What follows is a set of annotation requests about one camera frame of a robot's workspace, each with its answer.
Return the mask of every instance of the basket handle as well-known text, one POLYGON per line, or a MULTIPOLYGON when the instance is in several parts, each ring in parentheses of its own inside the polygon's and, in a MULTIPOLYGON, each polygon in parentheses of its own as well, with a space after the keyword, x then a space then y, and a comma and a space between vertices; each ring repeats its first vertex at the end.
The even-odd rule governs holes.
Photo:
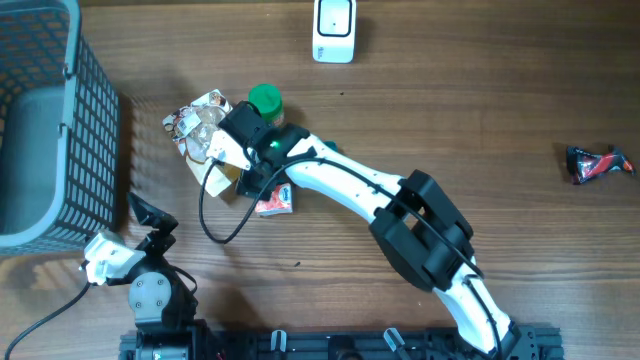
POLYGON ((67 51, 64 58, 62 75, 65 79, 71 79, 78 70, 78 46, 82 34, 82 13, 77 0, 59 0, 69 11, 69 35, 67 38, 67 51))

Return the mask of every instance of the wooden table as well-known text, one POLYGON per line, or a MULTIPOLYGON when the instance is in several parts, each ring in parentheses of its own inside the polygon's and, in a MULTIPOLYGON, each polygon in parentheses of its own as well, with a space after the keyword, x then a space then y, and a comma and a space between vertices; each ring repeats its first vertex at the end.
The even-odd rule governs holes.
MULTIPOLYGON (((199 187, 162 118, 212 88, 277 85, 287 119, 381 171, 433 175, 475 229, 499 306, 560 327, 567 359, 640 352, 640 182, 568 184, 563 146, 613 143, 640 160, 640 8, 607 1, 371 1, 354 63, 311 57, 310 2, 84 9, 84 33, 123 94, 125 187, 175 215, 167 258, 199 283, 198 316, 231 328, 450 326, 402 280, 366 223, 311 191, 295 214, 252 218, 225 247, 197 222, 199 187)), ((228 234, 246 209, 214 199, 228 234)), ((147 232, 131 215, 130 244, 147 232)), ((81 256, 0 259, 0 349, 71 299, 81 256)), ((92 289, 15 359, 113 359, 133 328, 128 287, 92 289)))

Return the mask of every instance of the gray basket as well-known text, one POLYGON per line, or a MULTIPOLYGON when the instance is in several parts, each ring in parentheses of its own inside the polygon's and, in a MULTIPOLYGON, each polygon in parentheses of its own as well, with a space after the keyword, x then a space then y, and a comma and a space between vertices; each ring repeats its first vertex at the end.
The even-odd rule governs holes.
POLYGON ((113 227, 118 97, 74 0, 0 0, 0 254, 113 227))

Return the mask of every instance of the candy wrapper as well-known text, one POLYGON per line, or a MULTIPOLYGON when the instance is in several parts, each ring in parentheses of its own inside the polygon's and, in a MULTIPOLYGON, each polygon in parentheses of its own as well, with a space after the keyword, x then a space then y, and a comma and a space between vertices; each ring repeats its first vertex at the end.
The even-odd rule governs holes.
POLYGON ((567 170, 575 185, 580 185, 611 171, 624 171, 632 175, 636 169, 620 149, 611 147, 611 153, 597 155, 575 146, 567 147, 567 170))
MULTIPOLYGON (((232 110, 219 90, 213 90, 170 114, 162 121, 165 131, 185 157, 191 172, 202 184, 204 174, 211 165, 206 152, 217 123, 232 110)), ((239 176, 240 169, 225 164, 216 166, 209 175, 205 189, 216 197, 228 188, 239 176)))
POLYGON ((260 200, 256 205, 256 213, 260 216, 290 214, 293 212, 293 192, 291 184, 276 186, 268 201, 260 200))

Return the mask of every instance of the green bottle cap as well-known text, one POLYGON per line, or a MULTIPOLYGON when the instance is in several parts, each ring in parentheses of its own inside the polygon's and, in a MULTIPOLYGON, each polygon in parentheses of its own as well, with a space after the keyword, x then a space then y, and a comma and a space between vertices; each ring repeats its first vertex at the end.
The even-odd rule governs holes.
POLYGON ((272 122, 282 112, 280 90, 271 84, 261 84, 251 89, 249 102, 258 107, 267 122, 272 122))

